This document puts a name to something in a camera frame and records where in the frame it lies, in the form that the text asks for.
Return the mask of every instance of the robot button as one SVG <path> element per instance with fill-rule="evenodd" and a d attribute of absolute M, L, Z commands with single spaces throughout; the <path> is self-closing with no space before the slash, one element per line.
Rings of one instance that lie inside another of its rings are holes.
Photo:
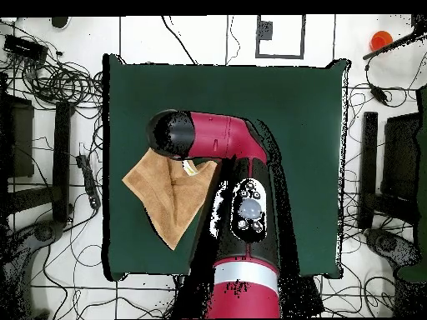
<path fill-rule="evenodd" d="M 259 233 L 263 230 L 263 225 L 261 224 L 260 221 L 255 221 L 254 223 L 252 223 L 252 229 Z"/>
<path fill-rule="evenodd" d="M 248 228 L 248 224 L 244 220 L 240 220 L 239 223 L 238 223 L 238 225 L 239 225 L 240 229 L 246 229 L 246 228 Z"/>

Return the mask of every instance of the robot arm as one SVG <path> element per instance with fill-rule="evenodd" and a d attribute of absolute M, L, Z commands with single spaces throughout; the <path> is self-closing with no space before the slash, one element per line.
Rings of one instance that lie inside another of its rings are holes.
<path fill-rule="evenodd" d="M 238 117 L 168 110 L 151 119 L 147 134 L 150 147 L 169 158 L 234 160 L 217 222 L 219 246 L 212 264 L 215 274 L 207 318 L 280 318 L 267 155 L 251 123 Z"/>

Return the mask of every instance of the black device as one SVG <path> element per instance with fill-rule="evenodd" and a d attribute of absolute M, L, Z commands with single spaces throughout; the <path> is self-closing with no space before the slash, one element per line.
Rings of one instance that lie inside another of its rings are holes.
<path fill-rule="evenodd" d="M 362 151 L 359 170 L 359 229 L 371 228 L 374 211 L 409 224 L 419 221 L 416 202 L 419 113 L 391 117 L 385 124 L 384 168 L 380 191 L 376 192 L 378 113 L 366 112 L 362 121 Z"/>
<path fill-rule="evenodd" d="M 417 147 L 419 113 L 390 117 L 385 124 L 384 168 L 381 192 L 405 200 L 417 196 Z"/>
<path fill-rule="evenodd" d="M 52 26 L 57 29 L 64 29 L 70 23 L 70 17 L 52 17 Z"/>
<path fill-rule="evenodd" d="M 3 49 L 6 52 L 32 59 L 34 62 L 38 63 L 44 63 L 46 61 L 48 47 L 10 34 L 7 34 L 5 37 L 6 40 Z"/>
<path fill-rule="evenodd" d="M 84 189 L 89 197 L 90 207 L 93 210 L 98 210 L 101 207 L 101 199 L 98 195 L 97 184 L 93 177 L 92 169 L 90 168 L 89 160 L 85 155 L 76 157 L 77 166 L 82 169 L 84 178 Z"/>
<path fill-rule="evenodd" d="M 8 95 L 12 104 L 12 144 L 19 146 L 24 153 L 15 153 L 13 166 L 8 169 L 8 176 L 31 177 L 34 174 L 33 155 L 33 119 L 34 107 L 31 101 Z"/>

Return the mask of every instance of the green mat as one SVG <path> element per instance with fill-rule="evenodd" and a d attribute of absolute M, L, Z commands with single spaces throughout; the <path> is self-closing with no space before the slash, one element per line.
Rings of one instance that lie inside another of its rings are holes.
<path fill-rule="evenodd" d="M 110 145 L 104 150 L 109 155 L 109 220 L 104 223 L 109 271 L 188 273 L 198 216 L 171 251 L 122 182 L 148 149 L 148 120 L 174 108 L 247 118 L 255 127 L 260 119 L 269 126 L 282 153 L 301 275 L 336 276 L 342 84 L 348 67 L 345 60 L 327 68 L 124 65 L 114 55 L 104 57 L 104 77 L 109 70 Z"/>

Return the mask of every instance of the electrical cord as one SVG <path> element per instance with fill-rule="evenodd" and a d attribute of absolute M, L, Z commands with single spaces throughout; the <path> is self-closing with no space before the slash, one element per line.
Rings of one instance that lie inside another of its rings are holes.
<path fill-rule="evenodd" d="M 44 41 L 37 40 L 34 36 L 24 36 L 21 38 L 30 39 L 39 44 L 43 43 L 48 47 Z M 40 101 L 55 104 L 56 102 L 66 100 L 73 103 L 76 108 L 100 108 L 99 99 L 102 96 L 101 72 L 91 77 L 85 67 L 75 62 L 59 62 L 51 54 L 48 55 L 44 64 L 19 57 L 15 54 L 9 54 L 8 60 L 9 64 L 7 67 L 3 67 L 3 71 L 11 67 L 16 68 L 13 74 L 15 78 L 17 70 L 21 70 L 20 79 L 27 89 L 27 91 L 21 90 L 21 92 L 32 94 L 43 110 L 51 108 L 43 106 Z M 91 103 L 92 106 L 84 105 L 84 103 Z M 84 117 L 93 119 L 97 116 Z"/>
<path fill-rule="evenodd" d="M 179 37 L 176 35 L 176 33 L 170 28 L 170 26 L 168 26 L 168 24 L 164 20 L 164 16 L 161 16 L 161 18 L 162 18 L 164 26 L 168 29 L 168 31 L 170 31 L 173 34 L 173 36 L 178 40 L 179 44 L 181 44 L 181 47 L 183 47 L 183 50 L 185 51 L 185 53 L 187 54 L 187 56 L 190 58 L 191 63 L 193 63 L 194 65 L 198 65 L 198 63 L 195 60 L 193 60 L 193 58 L 191 57 L 191 55 L 188 52 L 187 48 L 181 42 L 181 39 L 179 39 Z"/>
<path fill-rule="evenodd" d="M 386 281 L 386 282 L 388 282 L 388 283 L 391 283 L 393 286 L 395 286 L 394 285 L 394 282 L 393 281 L 391 281 L 389 278 L 386 278 L 386 277 L 384 277 L 384 276 L 373 276 L 373 277 L 371 277 L 371 278 L 369 278 L 365 283 L 364 283 L 364 300 L 365 300 L 365 303 L 366 303 L 366 307 L 368 308 L 368 311 L 369 311 L 369 314 L 373 317 L 373 318 L 376 318 L 376 316 L 374 315 L 374 313 L 372 312 L 372 310 L 371 310 L 371 308 L 370 308 L 370 305 L 374 305 L 374 304 L 372 304 L 372 303 L 370 303 L 369 302 L 369 299 L 368 299 L 368 296 L 367 296 L 367 287 L 368 287 L 368 284 L 371 282 L 371 281 L 373 281 L 373 280 L 375 280 L 375 279 L 381 279 L 381 280 L 383 280 L 383 281 Z M 386 306 L 388 309 L 390 309 L 390 310 L 393 310 L 393 303 L 391 303 L 391 305 L 389 305 L 389 304 L 386 304 L 385 302 L 381 302 L 384 306 Z"/>
<path fill-rule="evenodd" d="M 84 312 L 86 312 L 86 309 L 88 309 L 88 308 L 90 308 L 90 307 L 99 307 L 99 306 L 104 306 L 104 305 L 106 305 L 106 304 L 110 304 L 110 303 L 113 303 L 113 302 L 116 302 L 117 300 L 123 300 L 123 301 L 125 301 L 127 304 L 129 304 L 130 306 L 132 306 L 132 307 L 134 307 L 135 309 L 138 309 L 138 310 L 140 310 L 140 311 L 143 311 L 143 312 L 145 312 L 145 314 L 143 315 L 143 316 L 145 316 L 145 315 L 149 315 L 151 318 L 159 318 L 159 319 L 163 319 L 163 317 L 160 317 L 160 316 L 154 316 L 153 314 L 152 314 L 152 312 L 155 312 L 155 311 L 160 311 L 160 309 L 152 309 L 152 310 L 147 310 L 147 309 L 143 309 L 143 308 L 141 308 L 141 307 L 139 307 L 139 306 L 136 306 L 135 304 L 133 304 L 132 302 L 130 302 L 127 298 L 125 298 L 125 297 L 117 297 L 117 298 L 115 298 L 115 299 L 111 299 L 111 300 L 109 300 L 109 301 L 106 301 L 106 302 L 101 302 L 101 303 L 93 303 L 93 304 L 89 304 L 89 305 L 87 305 L 83 310 L 82 310 L 82 312 L 80 313 L 80 314 L 78 314 L 78 316 L 77 316 L 77 319 L 76 320 L 79 320 L 79 319 L 81 319 L 82 318 L 82 315 L 83 315 L 83 313 Z"/>
<path fill-rule="evenodd" d="M 412 96 L 410 96 L 409 90 L 412 87 L 412 85 L 414 84 L 416 78 L 418 77 L 418 75 L 420 73 L 420 69 L 421 69 L 421 66 L 422 66 L 422 64 L 424 62 L 424 59 L 425 59 L 426 55 L 427 55 L 427 52 L 424 54 L 424 56 L 421 59 L 421 62 L 419 63 L 419 67 L 418 67 L 418 70 L 417 70 L 417 72 L 416 72 L 416 74 L 414 76 L 414 79 L 412 80 L 412 82 L 409 85 L 409 87 L 406 88 L 406 89 L 402 88 L 402 87 L 388 87 L 388 88 L 383 88 L 383 87 L 379 87 L 379 86 L 374 85 L 369 80 L 369 76 L 368 76 L 368 71 L 370 69 L 370 62 L 372 61 L 373 58 L 376 58 L 376 57 L 372 57 L 368 61 L 368 63 L 366 64 L 366 66 L 364 68 L 364 72 L 365 72 L 365 76 L 366 76 L 366 82 L 368 83 L 369 88 L 371 89 L 371 93 L 374 96 L 374 98 L 377 99 L 377 101 L 383 103 L 386 107 L 390 107 L 390 108 L 397 108 L 397 107 L 402 106 L 406 102 L 408 96 L 410 98 L 412 98 L 414 101 L 416 101 L 416 99 L 414 99 Z M 401 92 L 403 92 L 404 93 L 404 101 L 401 102 L 400 104 L 397 104 L 397 105 L 390 105 L 389 102 L 391 102 L 391 100 L 393 98 L 393 95 L 392 95 L 392 93 L 391 93 L 390 90 L 395 90 L 395 91 L 401 91 Z"/>
<path fill-rule="evenodd" d="M 65 301 L 67 300 L 67 297 L 68 297 L 68 291 L 67 291 L 67 289 L 63 286 L 63 285 L 61 285 L 61 284 L 59 284 L 59 283 L 57 283 L 56 281 L 53 281 L 50 277 L 49 277 L 49 275 L 48 275 L 48 273 L 46 272 L 46 263 L 48 262 L 48 259 L 49 259 L 49 256 L 50 256 L 50 244 L 48 245 L 48 255 L 46 256 L 46 259 L 44 260 L 44 263 L 43 263 L 43 273 L 44 273 L 44 276 L 51 282 L 51 283 L 53 283 L 53 284 L 55 284 L 56 286 L 58 286 L 59 288 L 61 288 L 64 292 L 65 292 L 65 298 L 63 299 L 63 302 L 61 303 L 61 305 L 58 307 L 58 309 L 57 309 L 57 311 L 53 314 L 53 320 L 55 320 L 55 318 L 57 317 L 57 315 L 58 315 L 58 312 L 59 312 L 59 309 L 61 309 L 61 307 L 63 306 L 63 304 L 65 303 Z"/>
<path fill-rule="evenodd" d="M 238 50 L 237 50 L 237 52 L 236 52 L 236 55 L 234 55 L 233 57 L 231 57 L 231 58 L 227 61 L 227 64 L 226 64 L 226 65 L 229 65 L 229 63 L 230 63 L 234 58 L 236 58 L 236 57 L 239 55 L 239 52 L 240 52 L 240 42 L 239 42 L 239 41 L 237 40 L 237 38 L 234 36 L 233 31 L 232 31 L 232 29 L 233 29 L 233 22 L 234 22 L 234 15 L 233 15 L 233 17 L 231 18 L 230 34 L 231 34 L 231 36 L 233 37 L 233 39 L 237 42 L 237 44 L 239 45 L 239 48 L 238 48 Z"/>
<path fill-rule="evenodd" d="M 99 247 L 99 245 L 97 245 L 97 244 L 90 244 L 90 245 L 86 246 L 85 248 L 83 248 L 82 251 L 78 254 L 77 257 L 75 257 L 75 255 L 73 253 L 74 258 L 76 259 L 76 262 L 74 263 L 74 270 L 73 270 L 73 286 L 74 286 L 74 289 L 73 289 L 73 291 L 74 291 L 73 298 L 76 296 L 76 292 L 77 292 L 76 291 L 76 267 L 77 267 L 77 264 L 79 263 L 79 264 L 83 265 L 86 268 L 93 268 L 93 267 L 96 267 L 97 265 L 99 265 L 99 264 L 102 263 L 102 261 L 99 261 L 98 263 L 96 263 L 94 265 L 87 265 L 87 264 L 83 264 L 82 262 L 80 262 L 79 259 L 82 256 L 82 254 L 84 253 L 84 251 L 86 249 L 89 249 L 89 248 L 92 248 L 92 247 L 96 247 L 96 248 L 101 249 L 101 247 Z M 75 301 L 73 299 L 73 308 L 74 308 L 74 311 L 76 313 L 76 317 L 78 317 L 78 299 L 76 299 Z"/>

